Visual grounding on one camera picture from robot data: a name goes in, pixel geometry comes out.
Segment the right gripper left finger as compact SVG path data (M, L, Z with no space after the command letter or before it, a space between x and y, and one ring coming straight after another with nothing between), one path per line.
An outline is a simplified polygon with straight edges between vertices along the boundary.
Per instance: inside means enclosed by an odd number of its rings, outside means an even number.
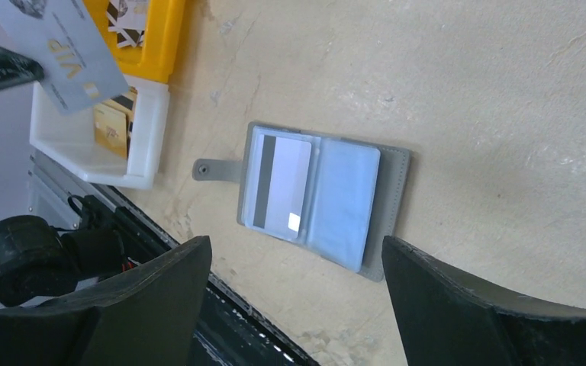
M0 365L184 365L211 268L197 236L35 307L0 309Z

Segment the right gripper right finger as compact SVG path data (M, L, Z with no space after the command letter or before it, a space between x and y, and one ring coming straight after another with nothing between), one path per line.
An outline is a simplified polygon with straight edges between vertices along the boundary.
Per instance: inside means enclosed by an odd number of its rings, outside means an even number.
M410 365L586 365L586 309L494 284L393 236L382 263Z

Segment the silver VIP credit card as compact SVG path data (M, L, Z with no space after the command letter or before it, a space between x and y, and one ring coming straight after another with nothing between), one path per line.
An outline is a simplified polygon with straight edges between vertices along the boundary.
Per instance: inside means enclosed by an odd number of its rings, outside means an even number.
M129 89L81 1L0 0L0 25L20 54L41 65L40 85L61 114Z

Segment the grey card holder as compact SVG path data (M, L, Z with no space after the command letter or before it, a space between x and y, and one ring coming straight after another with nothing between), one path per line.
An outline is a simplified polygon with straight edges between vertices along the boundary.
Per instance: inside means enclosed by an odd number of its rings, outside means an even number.
M300 233L295 240L280 239L252 226L265 135L312 144ZM196 181L239 185L239 224L380 282L385 276L382 242L395 231L410 164L411 151L403 147L253 121L240 161L198 159L192 176Z

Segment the white magnetic stripe card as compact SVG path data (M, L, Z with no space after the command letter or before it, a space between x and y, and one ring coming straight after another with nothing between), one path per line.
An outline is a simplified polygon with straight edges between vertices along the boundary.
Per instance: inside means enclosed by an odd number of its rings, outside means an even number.
M262 138L253 227L280 239L298 238L311 152L308 141Z

